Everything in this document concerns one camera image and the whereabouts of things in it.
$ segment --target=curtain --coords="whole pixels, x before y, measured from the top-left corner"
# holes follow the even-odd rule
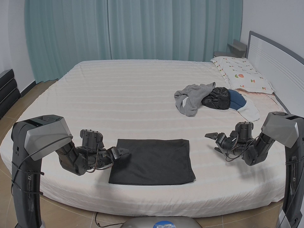
[[[240,39],[242,0],[25,0],[36,82],[84,60],[209,61]]]

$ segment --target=clothing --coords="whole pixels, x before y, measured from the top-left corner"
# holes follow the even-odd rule
[[[203,98],[202,105],[213,109],[227,110],[230,107],[230,92],[225,87],[216,87]]]
[[[246,104],[244,97],[236,90],[229,89],[230,92],[230,108],[238,110]]]
[[[238,112],[244,117],[247,121],[253,122],[260,119],[260,112],[254,105],[253,101],[250,100],[248,97],[243,95],[244,99],[246,100],[246,104],[238,109]]]
[[[193,84],[186,86],[183,90],[175,92],[175,105],[179,112],[186,116],[194,115],[198,107],[202,104],[203,98],[211,93],[215,85],[215,82],[208,85]]]
[[[118,139],[125,154],[114,162],[109,183],[127,185],[177,185],[193,182],[189,140]]]

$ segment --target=bed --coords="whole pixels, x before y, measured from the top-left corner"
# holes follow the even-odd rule
[[[284,146],[274,143],[267,159],[256,166],[247,166],[240,158],[225,162],[223,155],[214,150],[215,142],[204,135],[229,134],[244,118],[235,110],[203,106],[194,117],[187,117],[175,107],[176,90],[213,81],[218,87],[226,87],[222,75],[209,62],[104,60],[77,64],[40,95],[19,120],[45,114],[64,116],[76,146],[81,145],[81,129],[100,131],[106,148],[115,146],[118,138],[188,139],[196,180],[173,186],[109,184],[110,169],[79,177],[63,170],[57,154],[52,153],[42,161],[45,175],[40,190],[48,198],[70,206],[130,216],[207,217],[281,200],[285,186]],[[284,109],[273,95],[244,94],[260,111],[260,120],[254,122],[255,137],[268,112]],[[9,169],[13,145],[10,135],[11,130],[0,147]]]

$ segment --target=tiled floor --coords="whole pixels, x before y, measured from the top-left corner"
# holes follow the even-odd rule
[[[55,81],[39,83],[30,90],[23,98],[19,99],[16,104],[0,120],[0,143],[6,133],[25,111],[25,109],[50,85]],[[0,158],[0,228],[14,228],[17,223],[14,202],[10,193],[11,174]],[[96,228],[94,222],[95,213],[92,211],[82,210],[70,207],[47,197],[41,196],[41,216],[46,223],[47,228]],[[276,225],[279,208],[282,201],[271,203],[268,206],[241,211],[228,215],[220,215],[208,218],[196,218],[196,221],[202,227],[210,228],[273,228]],[[112,223],[121,223],[131,217],[108,215],[99,213],[97,222],[101,226]]]

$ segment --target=black garment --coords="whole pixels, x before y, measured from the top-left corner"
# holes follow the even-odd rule
[[[114,162],[109,183],[176,185],[192,182],[195,175],[184,139],[118,139],[117,148],[129,149]]]
[[[230,92],[225,87],[216,87],[203,98],[202,104],[213,109],[227,110],[230,107]]]

